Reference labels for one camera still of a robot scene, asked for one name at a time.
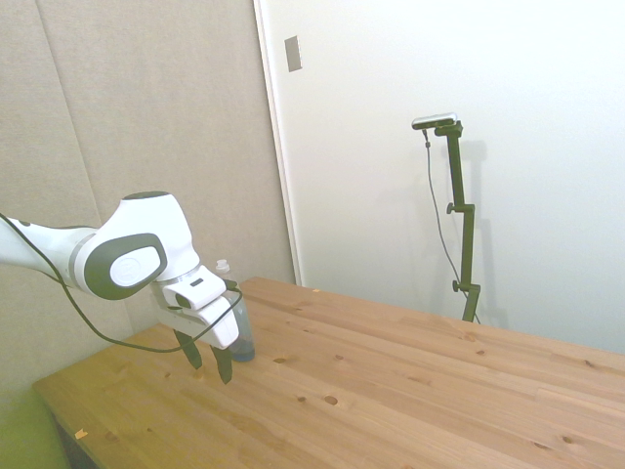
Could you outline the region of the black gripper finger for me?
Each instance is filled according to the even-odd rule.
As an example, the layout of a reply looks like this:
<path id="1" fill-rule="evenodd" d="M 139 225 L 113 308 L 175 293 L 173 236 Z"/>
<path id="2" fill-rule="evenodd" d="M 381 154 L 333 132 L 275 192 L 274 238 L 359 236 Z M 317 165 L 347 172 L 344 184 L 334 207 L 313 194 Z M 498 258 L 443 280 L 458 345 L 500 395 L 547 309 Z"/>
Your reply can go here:
<path id="1" fill-rule="evenodd" d="M 232 357 L 229 349 L 220 349 L 212 346 L 211 351 L 216 360 L 219 376 L 224 384 L 229 384 L 232 380 Z"/>
<path id="2" fill-rule="evenodd" d="M 195 345 L 194 339 L 177 329 L 174 330 L 174 333 L 189 364 L 194 369 L 200 369 L 203 365 L 203 360 L 197 346 Z"/>

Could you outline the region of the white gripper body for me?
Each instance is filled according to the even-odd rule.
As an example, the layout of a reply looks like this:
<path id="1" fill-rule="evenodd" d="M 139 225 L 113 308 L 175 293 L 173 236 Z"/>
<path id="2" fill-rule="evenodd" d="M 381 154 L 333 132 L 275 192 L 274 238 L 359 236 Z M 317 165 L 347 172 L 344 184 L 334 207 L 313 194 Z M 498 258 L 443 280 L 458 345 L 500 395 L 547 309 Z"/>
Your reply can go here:
<path id="1" fill-rule="evenodd" d="M 157 318 L 165 325 L 220 349 L 238 338 L 238 326 L 231 303 L 223 296 L 223 284 L 208 288 L 204 283 L 155 282 L 150 287 L 159 306 Z"/>

